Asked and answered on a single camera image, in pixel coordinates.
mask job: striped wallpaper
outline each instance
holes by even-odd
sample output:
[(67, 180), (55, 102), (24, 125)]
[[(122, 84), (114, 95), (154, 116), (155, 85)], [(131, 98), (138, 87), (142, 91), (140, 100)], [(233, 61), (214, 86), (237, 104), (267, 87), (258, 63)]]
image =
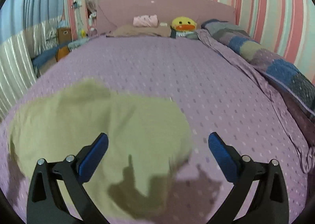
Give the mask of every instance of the striped wallpaper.
[(236, 9), (236, 22), (315, 84), (315, 6), (311, 0), (214, 0)]
[[(73, 2), (80, 3), (78, 9), (72, 9)], [(64, 0), (65, 6), (65, 19), (70, 24), (72, 39), (77, 40), (81, 38), (80, 32), (84, 30), (89, 31), (88, 24), (88, 11), (86, 8), (85, 0)]]

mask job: bed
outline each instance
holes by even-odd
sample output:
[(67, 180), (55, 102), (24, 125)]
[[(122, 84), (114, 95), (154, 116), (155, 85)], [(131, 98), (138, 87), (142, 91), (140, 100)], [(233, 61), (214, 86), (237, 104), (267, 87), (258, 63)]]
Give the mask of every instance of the bed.
[[(8, 125), (23, 103), (86, 77), (119, 91), (171, 97), (190, 124), (195, 148), (189, 165), (177, 175), (167, 211), (148, 222), (205, 222), (222, 204), (232, 186), (208, 150), (207, 137), (212, 131), (255, 161), (278, 159), (287, 184), (290, 221), (303, 210), (307, 174), (302, 172), (295, 147), (270, 100), (244, 73), (200, 41), (101, 36), (74, 50), (40, 77), (1, 125), (0, 185), (24, 221), (29, 183), (8, 158)], [(239, 216), (245, 214), (254, 188)]]

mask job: stuffed toy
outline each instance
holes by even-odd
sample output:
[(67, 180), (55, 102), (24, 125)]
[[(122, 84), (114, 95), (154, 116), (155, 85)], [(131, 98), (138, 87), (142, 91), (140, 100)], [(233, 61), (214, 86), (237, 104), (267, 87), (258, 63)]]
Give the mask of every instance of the stuffed toy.
[(179, 32), (193, 31), (197, 28), (197, 23), (187, 17), (177, 17), (172, 21), (172, 28)]

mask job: towel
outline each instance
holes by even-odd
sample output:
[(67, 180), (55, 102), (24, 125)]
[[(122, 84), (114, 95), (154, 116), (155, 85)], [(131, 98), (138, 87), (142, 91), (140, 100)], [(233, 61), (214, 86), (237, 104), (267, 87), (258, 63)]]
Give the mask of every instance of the towel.
[(162, 36), (162, 37), (170, 37), (171, 36), (171, 28), (170, 27), (143, 27), (136, 28), (133, 25), (124, 25), (119, 27), (113, 32), (107, 34), (109, 37), (122, 37), (122, 36)]
[[(93, 80), (24, 105), (8, 137), (11, 158), (31, 178), (37, 160), (63, 161), (104, 132), (109, 147), (84, 188), (106, 217), (156, 216), (173, 175), (189, 157), (191, 132), (169, 99), (110, 91)], [(64, 183), (58, 183), (72, 205)]]

